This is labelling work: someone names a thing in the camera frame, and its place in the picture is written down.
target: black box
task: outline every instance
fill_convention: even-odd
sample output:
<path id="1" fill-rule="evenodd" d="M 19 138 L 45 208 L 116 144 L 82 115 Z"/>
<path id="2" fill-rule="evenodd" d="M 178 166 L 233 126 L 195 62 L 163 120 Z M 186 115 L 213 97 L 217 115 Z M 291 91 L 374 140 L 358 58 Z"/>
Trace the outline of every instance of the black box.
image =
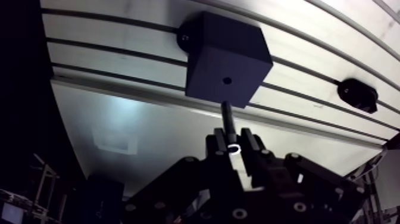
<path id="1" fill-rule="evenodd" d="M 189 53 L 188 97 L 244 108 L 273 66 L 259 27 L 213 13 L 184 23 L 177 41 Z"/>

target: hole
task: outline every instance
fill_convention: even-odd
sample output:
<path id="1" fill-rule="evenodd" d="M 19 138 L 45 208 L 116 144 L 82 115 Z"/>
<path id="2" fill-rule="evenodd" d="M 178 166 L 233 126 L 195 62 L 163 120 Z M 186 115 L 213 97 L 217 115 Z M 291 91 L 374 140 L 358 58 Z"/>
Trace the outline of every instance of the hole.
<path id="1" fill-rule="evenodd" d="M 232 83 L 232 79 L 229 78 L 229 77 L 225 77 L 225 78 L 222 80 L 222 82 L 223 82 L 225 85 L 229 85 L 229 84 Z"/>
<path id="2" fill-rule="evenodd" d="M 233 216 L 235 219 L 245 219 L 245 218 L 247 217 L 247 211 L 244 210 L 244 209 L 235 209 L 235 210 L 232 212 L 232 216 Z"/>
<path id="3" fill-rule="evenodd" d="M 297 202 L 294 204 L 293 208 L 297 212 L 305 212 L 307 210 L 307 206 L 302 202 Z"/>

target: white ceiling panel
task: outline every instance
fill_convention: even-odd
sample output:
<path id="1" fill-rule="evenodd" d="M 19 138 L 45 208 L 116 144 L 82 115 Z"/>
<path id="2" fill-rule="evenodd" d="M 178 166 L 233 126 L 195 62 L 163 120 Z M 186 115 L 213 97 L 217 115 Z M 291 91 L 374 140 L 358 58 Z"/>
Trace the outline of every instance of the white ceiling panel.
<path id="1" fill-rule="evenodd" d="M 272 108 L 279 108 L 303 116 L 310 116 L 315 119 L 335 123 L 344 127 L 372 133 L 373 135 L 387 139 L 393 138 L 393 136 L 398 133 L 395 130 L 366 121 L 365 119 L 348 113 L 272 89 L 259 88 L 250 102 L 267 105 Z"/>
<path id="2" fill-rule="evenodd" d="M 54 63 L 86 67 L 139 77 L 176 86 L 185 86 L 186 68 L 123 54 L 48 43 Z"/>
<path id="3" fill-rule="evenodd" d="M 172 66 L 166 63 L 137 57 L 127 57 L 125 55 L 116 56 L 114 53 L 54 43 L 49 43 L 49 51 L 52 61 L 56 63 L 125 74 L 128 76 L 139 77 L 175 86 L 185 86 L 186 68 L 184 67 Z M 317 82 L 313 82 L 311 86 L 318 86 L 318 82 L 320 81 L 318 80 Z M 328 90 L 333 92 L 335 87 L 332 85 L 332 87 Z M 325 122 L 335 123 L 351 129 L 360 130 L 365 133 L 371 133 L 386 139 L 392 138 L 397 133 L 395 130 L 378 125 L 366 119 L 344 113 L 343 111 L 325 107 L 321 104 L 306 99 L 263 87 L 260 87 L 259 90 L 257 90 L 251 99 L 251 102 L 266 105 L 279 110 L 290 111 L 291 113 L 312 117 Z M 378 113 L 380 115 L 377 117 L 381 118 L 384 122 L 391 122 L 390 120 L 387 120 L 390 117 L 385 117 L 387 114 L 398 118 L 397 114 L 391 111 L 384 110 L 383 113 L 382 111 L 377 112 L 377 114 Z"/>
<path id="4" fill-rule="evenodd" d="M 43 15 L 46 36 L 129 49 L 176 60 L 187 56 L 176 44 L 176 35 L 154 29 L 61 15 Z"/>
<path id="5" fill-rule="evenodd" d="M 382 107 L 381 105 L 377 106 L 378 111 L 373 114 L 356 110 L 354 107 L 339 98 L 337 92 L 338 87 L 336 85 L 287 66 L 275 64 L 264 82 L 306 94 L 317 99 L 322 99 L 345 109 L 400 127 L 400 114 L 389 110 L 386 107 Z M 314 105 L 317 108 L 324 107 L 324 105 L 319 105 L 317 103 Z"/>
<path id="6" fill-rule="evenodd" d="M 218 117 L 57 84 L 52 86 L 85 175 L 100 171 L 112 176 L 126 184 L 125 195 L 140 190 L 181 157 L 204 158 L 206 135 L 222 125 Z M 379 150 L 237 119 L 236 130 L 240 131 L 242 127 L 250 127 L 278 157 L 299 153 L 340 175 L 379 153 Z M 98 148 L 93 139 L 93 133 L 98 132 L 135 138 L 135 153 L 127 155 L 118 150 Z M 123 144 L 112 147 L 121 148 Z"/>

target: robotic arm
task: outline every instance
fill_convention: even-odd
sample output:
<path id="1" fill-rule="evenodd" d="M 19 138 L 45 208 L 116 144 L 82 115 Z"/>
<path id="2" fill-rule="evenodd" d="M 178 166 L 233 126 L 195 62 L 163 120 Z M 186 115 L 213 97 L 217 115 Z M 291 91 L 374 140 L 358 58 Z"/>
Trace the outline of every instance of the robotic arm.
<path id="1" fill-rule="evenodd" d="M 229 103 L 222 114 L 224 129 L 206 137 L 206 159 L 182 158 L 126 201 L 124 224 L 351 221 L 367 197 L 362 187 L 298 154 L 276 158 L 250 129 L 235 133 Z M 232 166 L 238 150 L 252 189 Z"/>

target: slotted aluminum panel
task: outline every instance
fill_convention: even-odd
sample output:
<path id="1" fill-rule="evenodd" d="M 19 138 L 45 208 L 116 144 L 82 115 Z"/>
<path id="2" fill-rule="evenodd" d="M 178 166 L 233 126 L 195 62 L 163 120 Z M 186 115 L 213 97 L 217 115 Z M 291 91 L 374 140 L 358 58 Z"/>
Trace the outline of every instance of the slotted aluminum panel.
<path id="1" fill-rule="evenodd" d="M 398 7 L 393 2 L 388 4 L 393 10 Z M 104 123 L 99 125 L 109 128 L 107 124 L 117 119 L 120 125 L 111 128 L 115 132 L 128 132 L 140 127 L 150 135 L 152 129 L 148 127 L 159 125 L 160 121 L 148 119 L 147 123 L 135 126 L 131 116 L 120 117 L 119 114 L 129 114 L 132 110 L 130 105 L 143 103 L 134 101 L 135 97 L 107 91 L 106 85 L 85 88 L 78 82 L 110 83 L 184 98 L 187 56 L 176 45 L 174 31 L 187 16 L 203 10 L 260 26 L 273 56 L 273 69 L 241 113 L 321 131 L 321 136 L 317 136 L 301 130 L 280 130 L 279 125 L 271 125 L 271 122 L 255 125 L 252 121 L 241 121 L 244 126 L 260 127 L 262 133 L 259 135 L 265 141 L 275 139 L 270 147 L 272 151 L 289 152 L 289 148 L 293 148 L 292 151 L 305 152 L 316 162 L 341 175 L 379 153 L 379 149 L 371 151 L 371 147 L 366 145 L 384 144 L 398 133 L 400 127 L 400 78 L 397 74 L 400 62 L 396 57 L 400 52 L 400 43 L 396 41 L 400 37 L 400 24 L 373 1 L 326 1 L 325 7 L 328 5 L 331 12 L 341 13 L 342 20 L 318 5 L 324 4 L 312 0 L 42 0 L 43 22 L 57 79 L 53 84 L 54 92 L 81 165 L 90 160 L 90 166 L 82 165 L 85 173 L 100 169 L 105 162 L 104 158 L 98 157 L 99 151 L 85 151 L 85 147 L 92 148 L 93 143 L 90 138 L 93 124 L 84 119 L 87 114 L 107 110 L 109 114 L 105 118 L 92 122 Z M 378 112 L 368 114 L 341 101 L 336 93 L 337 84 L 349 77 L 377 89 Z M 90 96 L 101 109 L 86 108 L 85 103 L 80 101 Z M 123 100 L 126 107 L 113 108 L 115 102 L 122 101 L 116 96 L 129 98 Z M 172 110 L 143 105 L 157 113 Z M 215 114 L 204 115 L 207 111 L 198 114 L 182 108 L 174 110 L 175 113 L 189 113 L 187 116 L 190 118 L 165 116 L 163 119 L 180 123 L 182 128 L 176 128 L 174 135 L 185 136 L 182 137 L 185 144 L 188 144 L 186 139 L 193 141 L 196 146 L 188 149 L 187 153 L 201 157 L 205 135 L 211 133 L 213 127 L 221 126 L 220 122 L 213 117 Z M 147 119 L 146 113 L 137 116 Z M 196 128 L 197 119 L 204 120 L 207 126 Z M 80 123 L 73 122 L 73 126 L 73 120 L 80 120 Z M 191 123 L 193 131 L 185 130 L 185 125 Z M 82 133 L 85 138 L 76 136 L 75 133 L 80 130 L 86 130 Z M 360 145 L 348 144 L 351 141 L 343 143 L 326 139 L 326 133 L 331 133 L 329 136 L 332 138 L 335 138 L 334 135 L 345 136 L 366 144 L 360 148 Z M 184 156 L 182 151 L 175 152 L 182 146 L 180 140 L 167 139 L 164 135 L 167 135 L 166 132 L 154 133 L 154 141 L 166 139 L 163 143 L 171 158 Z M 141 183 L 145 183 L 170 165 L 173 159 L 166 159 L 159 148 L 149 149 L 141 142 L 139 138 L 139 151 L 146 148 L 152 154 L 146 157 L 149 161 L 147 168 L 132 165 L 124 175 L 136 173 L 143 178 Z M 116 157 L 113 160 L 115 169 L 122 169 L 119 165 L 121 156 L 113 157 Z M 139 155 L 130 157 L 132 161 L 140 158 Z M 158 169 L 157 163 L 163 159 L 165 166 Z M 153 160 L 154 170 L 157 170 L 154 173 L 149 165 Z M 108 173 L 118 176 L 116 170 L 111 170 Z M 135 188 L 131 186 L 132 182 L 127 183 L 129 188 Z"/>

